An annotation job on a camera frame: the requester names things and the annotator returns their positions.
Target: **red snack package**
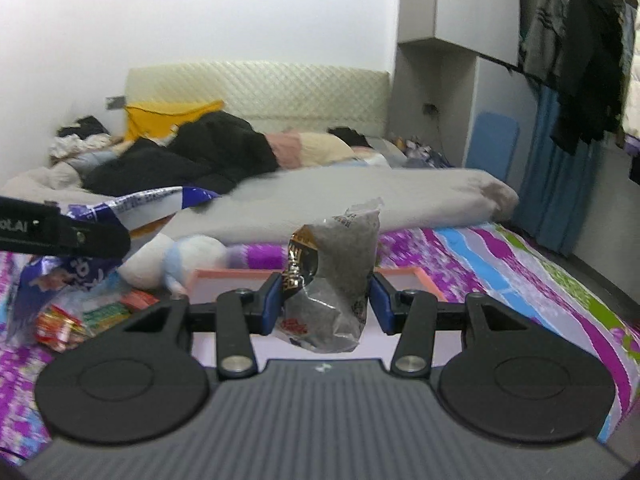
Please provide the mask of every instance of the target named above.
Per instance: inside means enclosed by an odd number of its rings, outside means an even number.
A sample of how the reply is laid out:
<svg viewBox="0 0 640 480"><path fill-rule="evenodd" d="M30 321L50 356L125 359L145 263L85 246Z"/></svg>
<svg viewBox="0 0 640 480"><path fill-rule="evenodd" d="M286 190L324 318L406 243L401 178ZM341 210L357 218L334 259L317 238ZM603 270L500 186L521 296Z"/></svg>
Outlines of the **red snack package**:
<svg viewBox="0 0 640 480"><path fill-rule="evenodd" d="M120 298L120 303L132 312L145 310L148 306L151 306L158 301L160 301L158 298L155 298L151 294L143 292L142 290L132 290L129 294L125 294Z"/></svg>
<svg viewBox="0 0 640 480"><path fill-rule="evenodd" d="M35 338L56 352L75 348L88 338L82 322L52 306L36 319Z"/></svg>

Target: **white cabinet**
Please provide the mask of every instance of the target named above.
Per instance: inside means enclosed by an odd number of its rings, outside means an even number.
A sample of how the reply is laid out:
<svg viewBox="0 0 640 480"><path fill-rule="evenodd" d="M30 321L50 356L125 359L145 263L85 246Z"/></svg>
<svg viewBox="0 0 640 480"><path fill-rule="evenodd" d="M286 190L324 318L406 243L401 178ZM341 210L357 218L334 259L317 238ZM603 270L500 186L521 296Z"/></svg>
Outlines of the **white cabinet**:
<svg viewBox="0 0 640 480"><path fill-rule="evenodd" d="M516 65L520 0L400 0L399 43L445 41Z"/></svg>
<svg viewBox="0 0 640 480"><path fill-rule="evenodd" d="M424 103L438 109L424 115ZM520 73L460 48L405 45L398 50L389 129L420 137L464 167L476 117L494 112L518 121L507 184L520 189L536 123L538 96Z"/></svg>

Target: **white plush toy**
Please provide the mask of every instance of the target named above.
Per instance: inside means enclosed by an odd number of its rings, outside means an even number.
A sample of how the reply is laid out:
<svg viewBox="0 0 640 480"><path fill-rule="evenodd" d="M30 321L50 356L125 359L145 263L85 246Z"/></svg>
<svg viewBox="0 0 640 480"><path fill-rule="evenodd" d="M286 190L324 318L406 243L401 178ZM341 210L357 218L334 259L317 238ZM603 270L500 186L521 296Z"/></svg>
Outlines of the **white plush toy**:
<svg viewBox="0 0 640 480"><path fill-rule="evenodd" d="M205 235L182 238L164 256L164 284L174 294L185 294L185 287L197 269L225 269L226 247Z"/></svg>
<svg viewBox="0 0 640 480"><path fill-rule="evenodd" d="M158 233L151 241L139 248L119 268L122 279L135 288L151 290L164 283L164 256L175 244L172 238Z"/></svg>
<svg viewBox="0 0 640 480"><path fill-rule="evenodd" d="M194 235L174 241L160 233L122 264L118 272L135 288L167 286L176 294L184 294L194 270L226 266L226 247L215 238Z"/></svg>

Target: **plastic bag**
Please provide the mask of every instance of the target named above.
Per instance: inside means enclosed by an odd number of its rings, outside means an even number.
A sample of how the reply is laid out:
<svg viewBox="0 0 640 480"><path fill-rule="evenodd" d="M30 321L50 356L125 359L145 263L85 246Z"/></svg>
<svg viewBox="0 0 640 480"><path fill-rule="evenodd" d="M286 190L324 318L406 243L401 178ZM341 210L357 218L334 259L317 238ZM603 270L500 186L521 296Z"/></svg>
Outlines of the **plastic bag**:
<svg viewBox="0 0 640 480"><path fill-rule="evenodd" d="M380 200L298 229L287 248L277 328L313 352L350 352L367 320Z"/></svg>
<svg viewBox="0 0 640 480"><path fill-rule="evenodd" d="M70 205L72 218L119 223L129 230L135 253L181 209L208 202L217 194L197 187L165 187L114 198L95 206ZM40 256L24 266L7 308L6 341L13 345L33 341L33 323L44 306L71 286L88 291L100 283L122 260Z"/></svg>
<svg viewBox="0 0 640 480"><path fill-rule="evenodd" d="M35 339L63 352L157 302L112 272L89 292L68 288L58 295L36 318Z"/></svg>

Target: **colorful bedding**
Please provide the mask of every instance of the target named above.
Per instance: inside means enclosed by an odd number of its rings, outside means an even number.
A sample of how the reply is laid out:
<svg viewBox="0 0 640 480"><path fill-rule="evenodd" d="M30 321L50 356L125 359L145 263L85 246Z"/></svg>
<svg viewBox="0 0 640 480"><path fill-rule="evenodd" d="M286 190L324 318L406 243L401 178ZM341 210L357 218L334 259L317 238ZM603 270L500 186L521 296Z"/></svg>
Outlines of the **colorful bedding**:
<svg viewBox="0 0 640 480"><path fill-rule="evenodd" d="M283 269L283 246L232 247L231 266ZM447 301L486 292L599 357L616 383L616 400L599 439L605 441L638 398L640 333L592 292L522 238L497 224L471 228L405 229L383 234L380 266L418 266Z"/></svg>
<svg viewBox="0 0 640 480"><path fill-rule="evenodd" d="M283 246L242 245L230 252L233 267L284 268ZM1 331L11 258L0 254ZM407 229L383 234L379 254L382 267L423 268L448 301L487 292L599 357L611 371L617 393L601 441L630 411L640 384L640 333L522 238L495 224ZM30 457L49 439L33 400L33 383L51 359L40 347L0 345L0 447Z"/></svg>
<svg viewBox="0 0 640 480"><path fill-rule="evenodd" d="M0 335L5 328L13 265L11 253L0 253ZM0 447L27 458L49 440L33 400L33 385L51 359L39 346L14 349L0 343ZM2 457L20 462L8 454Z"/></svg>

